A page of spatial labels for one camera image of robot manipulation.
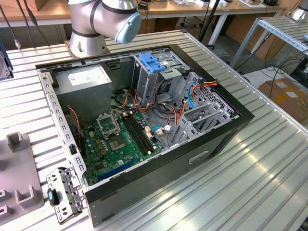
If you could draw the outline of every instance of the gray tray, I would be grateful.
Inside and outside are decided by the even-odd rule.
[[[43,204],[28,135],[7,135],[0,141],[0,226]]]

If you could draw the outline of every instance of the metal frame shelf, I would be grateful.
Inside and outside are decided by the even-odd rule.
[[[283,17],[267,17],[267,18],[257,18],[250,28],[247,36],[239,47],[237,53],[235,54],[231,67],[235,67],[248,42],[254,35],[258,27],[261,26],[265,29],[264,33],[261,35],[260,39],[256,43],[255,47],[252,49],[252,53],[262,44],[264,39],[272,33],[277,37],[281,38],[283,41],[291,45],[292,47],[298,49],[305,54],[308,54],[308,42],[304,41],[304,35],[308,34],[308,24],[299,23],[294,21],[292,18],[287,16]]]

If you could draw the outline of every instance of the motherboard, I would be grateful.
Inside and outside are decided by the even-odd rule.
[[[108,136],[106,132],[117,127],[119,132]],[[97,123],[83,128],[82,133],[89,186],[165,150],[139,112],[117,118],[101,116]]]

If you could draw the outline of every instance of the expansion slot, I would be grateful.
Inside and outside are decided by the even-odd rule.
[[[125,170],[125,169],[131,167],[131,166],[133,165],[133,162],[134,162],[135,160],[136,160],[136,159],[131,160],[131,161],[129,161],[128,163],[126,163],[126,164],[124,164],[124,165],[122,165],[122,166],[120,166],[120,167],[117,167],[117,168],[111,170],[110,172],[106,172],[106,173],[100,175],[100,176],[97,178],[97,181],[106,179],[106,178],[108,178],[108,177],[110,177],[110,176],[113,176],[114,174],[117,174],[117,173],[119,173],[119,172],[122,172],[123,170]]]
[[[143,155],[154,151],[152,144],[132,116],[129,115],[122,120]]]

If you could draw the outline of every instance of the slotted table surface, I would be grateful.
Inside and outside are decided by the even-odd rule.
[[[304,35],[308,34],[308,23],[296,22],[283,16],[261,18],[258,24],[299,51],[307,51],[308,42],[304,40]]]
[[[297,230],[308,215],[307,130],[188,33],[106,42],[111,52],[178,44],[255,118],[220,155],[95,230]],[[0,82],[0,138],[29,134],[45,204],[0,230],[94,230],[86,209],[60,226],[47,198],[45,176],[67,161],[34,65],[72,58],[64,45],[8,53],[15,77]]]

